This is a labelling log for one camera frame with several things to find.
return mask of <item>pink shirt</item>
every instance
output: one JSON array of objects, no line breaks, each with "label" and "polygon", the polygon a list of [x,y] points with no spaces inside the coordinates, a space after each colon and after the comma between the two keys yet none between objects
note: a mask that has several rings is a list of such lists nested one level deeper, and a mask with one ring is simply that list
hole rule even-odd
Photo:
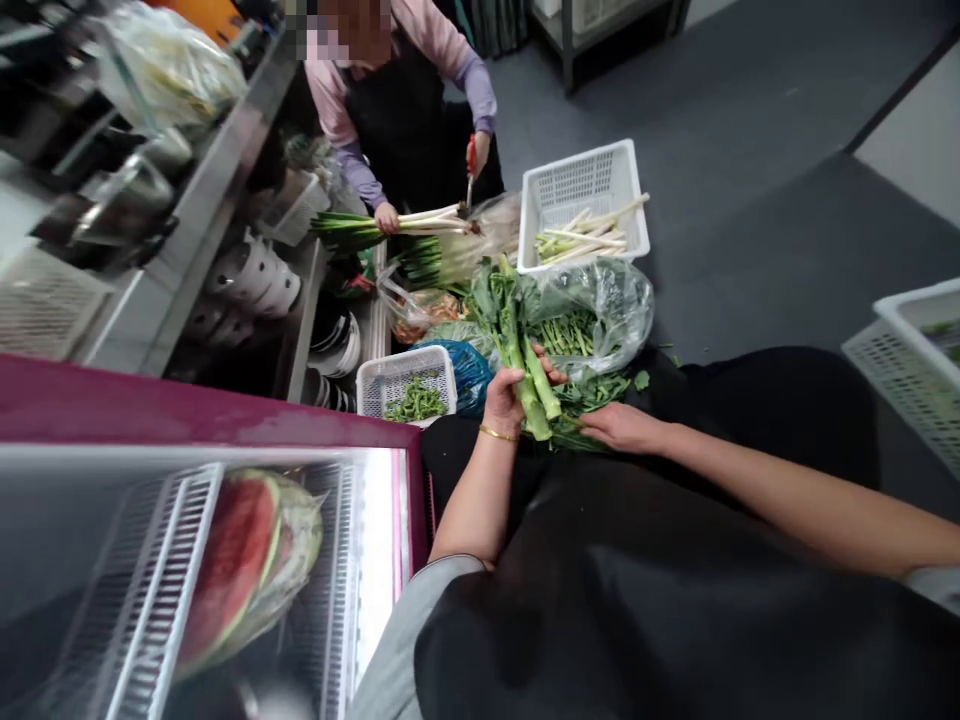
[{"label": "pink shirt", "polygon": [[[433,4],[432,0],[393,0],[393,14],[410,41],[430,60],[440,74],[453,80],[471,48],[453,23]],[[346,87],[333,60],[321,60],[317,32],[307,31],[307,59],[305,61],[310,92],[320,114],[320,125],[330,144],[344,147],[357,140],[357,130],[344,105]]]}]

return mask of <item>concrete floor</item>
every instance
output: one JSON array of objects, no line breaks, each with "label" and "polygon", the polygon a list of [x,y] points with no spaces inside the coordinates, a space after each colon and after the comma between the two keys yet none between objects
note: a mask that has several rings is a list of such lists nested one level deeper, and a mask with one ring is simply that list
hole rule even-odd
[{"label": "concrete floor", "polygon": [[[534,37],[490,64],[504,180],[632,138],[657,337],[696,363],[839,351],[874,300],[960,268],[960,232],[843,153],[958,21],[944,0],[739,0],[570,98]],[[960,520],[960,483],[880,418],[884,489]]]}]

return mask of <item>refrigerator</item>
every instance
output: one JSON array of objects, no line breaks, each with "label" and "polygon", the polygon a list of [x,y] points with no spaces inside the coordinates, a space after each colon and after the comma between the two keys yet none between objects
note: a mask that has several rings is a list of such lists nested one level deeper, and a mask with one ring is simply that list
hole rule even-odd
[{"label": "refrigerator", "polygon": [[[271,682],[312,717],[344,716],[426,561],[419,428],[14,356],[0,387],[0,718],[245,718]],[[239,467],[323,498],[319,555],[276,627],[180,680],[213,510]]]}]

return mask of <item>purple sleeve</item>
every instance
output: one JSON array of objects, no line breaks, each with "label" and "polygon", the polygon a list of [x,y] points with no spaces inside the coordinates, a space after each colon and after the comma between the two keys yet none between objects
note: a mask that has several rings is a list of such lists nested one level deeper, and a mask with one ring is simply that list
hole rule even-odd
[{"label": "purple sleeve", "polygon": [[337,148],[337,162],[343,168],[347,182],[353,186],[367,205],[376,210],[387,201],[387,196],[383,194],[383,186],[380,185],[363,157],[359,140]]},{"label": "purple sleeve", "polygon": [[497,122],[497,96],[493,94],[493,83],[487,66],[471,48],[463,64],[453,79],[453,84],[467,94],[467,101],[473,111],[473,127],[493,135]]}]

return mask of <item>blue plastic bag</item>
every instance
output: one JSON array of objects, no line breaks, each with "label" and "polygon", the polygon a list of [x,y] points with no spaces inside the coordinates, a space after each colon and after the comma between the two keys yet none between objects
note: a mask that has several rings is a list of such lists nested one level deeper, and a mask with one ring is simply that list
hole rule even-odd
[{"label": "blue plastic bag", "polygon": [[457,340],[433,340],[414,345],[410,349],[416,350],[431,345],[439,345],[450,353],[454,379],[457,383],[457,415],[483,417],[483,406],[487,402],[487,385],[493,380],[493,373],[486,359],[470,343]]}]

